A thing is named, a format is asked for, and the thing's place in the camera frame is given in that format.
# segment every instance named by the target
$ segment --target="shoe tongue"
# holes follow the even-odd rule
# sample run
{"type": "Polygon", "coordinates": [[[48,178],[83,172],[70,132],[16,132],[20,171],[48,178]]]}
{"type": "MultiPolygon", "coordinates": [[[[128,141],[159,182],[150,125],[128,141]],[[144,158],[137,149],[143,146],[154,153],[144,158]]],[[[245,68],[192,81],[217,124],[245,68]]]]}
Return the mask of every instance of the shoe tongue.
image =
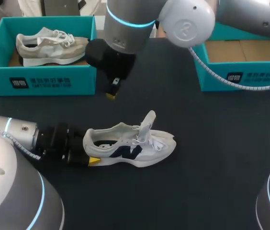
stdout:
{"type": "Polygon", "coordinates": [[[151,110],[146,115],[146,117],[144,118],[143,122],[141,123],[139,127],[139,134],[137,138],[139,141],[144,141],[146,139],[146,135],[150,131],[155,118],[156,118],[156,114],[153,110],[151,110]]]}

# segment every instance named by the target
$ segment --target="box logo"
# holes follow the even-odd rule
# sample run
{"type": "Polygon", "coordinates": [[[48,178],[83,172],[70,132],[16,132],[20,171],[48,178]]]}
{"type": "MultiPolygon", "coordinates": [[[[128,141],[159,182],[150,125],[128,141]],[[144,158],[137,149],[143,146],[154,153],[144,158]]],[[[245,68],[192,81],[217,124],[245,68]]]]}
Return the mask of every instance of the box logo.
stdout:
{"type": "Polygon", "coordinates": [[[227,80],[233,83],[240,83],[243,72],[232,72],[227,74],[227,80]]]}
{"type": "Polygon", "coordinates": [[[10,78],[11,85],[14,89],[28,89],[29,85],[25,78],[10,78]]]}

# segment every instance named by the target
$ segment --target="cardboard insert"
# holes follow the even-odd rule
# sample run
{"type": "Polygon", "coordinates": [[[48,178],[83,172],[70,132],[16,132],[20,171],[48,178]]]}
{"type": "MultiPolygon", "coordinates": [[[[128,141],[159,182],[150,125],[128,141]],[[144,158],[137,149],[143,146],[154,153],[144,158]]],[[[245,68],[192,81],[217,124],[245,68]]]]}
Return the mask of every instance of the cardboard insert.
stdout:
{"type": "Polygon", "coordinates": [[[206,41],[210,62],[270,61],[270,40],[206,41]]]}
{"type": "MultiPolygon", "coordinates": [[[[70,64],[70,66],[85,66],[85,65],[88,65],[86,60],[80,60],[80,61],[78,61],[76,63],[70,64]]],[[[46,64],[44,66],[59,66],[59,64],[50,63],[50,64],[46,64]]],[[[20,62],[19,62],[19,54],[18,54],[16,48],[14,49],[14,51],[12,53],[12,56],[11,56],[8,67],[23,67],[23,65],[21,65],[20,62]]]]}

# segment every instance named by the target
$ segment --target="shoe sole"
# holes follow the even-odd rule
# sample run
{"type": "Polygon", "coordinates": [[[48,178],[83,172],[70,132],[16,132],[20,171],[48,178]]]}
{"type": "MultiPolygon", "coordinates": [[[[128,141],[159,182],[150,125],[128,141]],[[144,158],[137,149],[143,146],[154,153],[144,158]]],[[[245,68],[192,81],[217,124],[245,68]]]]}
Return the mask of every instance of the shoe sole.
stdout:
{"type": "Polygon", "coordinates": [[[79,56],[68,58],[68,59],[58,59],[58,58],[50,58],[50,57],[44,57],[44,58],[23,58],[23,66],[42,66],[45,64],[55,63],[59,65],[68,65],[72,64],[82,57],[85,56],[85,53],[80,54],[79,56]]]}
{"type": "Polygon", "coordinates": [[[124,163],[132,164],[132,165],[136,166],[137,168],[143,168],[143,167],[148,167],[150,165],[159,163],[160,161],[164,160],[168,156],[170,156],[170,154],[168,154],[167,156],[164,156],[164,157],[157,158],[157,159],[152,160],[152,161],[134,161],[131,159],[126,159],[126,158],[101,158],[100,163],[97,163],[97,164],[92,165],[92,166],[107,166],[107,165],[113,165],[116,163],[124,162],[124,163]]]}

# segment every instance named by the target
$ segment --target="navy n logo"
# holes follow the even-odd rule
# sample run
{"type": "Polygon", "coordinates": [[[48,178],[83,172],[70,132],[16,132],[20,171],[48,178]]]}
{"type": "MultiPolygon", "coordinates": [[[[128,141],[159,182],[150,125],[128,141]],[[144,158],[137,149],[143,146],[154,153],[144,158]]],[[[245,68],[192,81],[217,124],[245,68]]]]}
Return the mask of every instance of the navy n logo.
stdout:
{"type": "Polygon", "coordinates": [[[110,157],[120,157],[134,160],[143,149],[137,145],[135,149],[131,152],[130,146],[120,146],[110,157]]]}

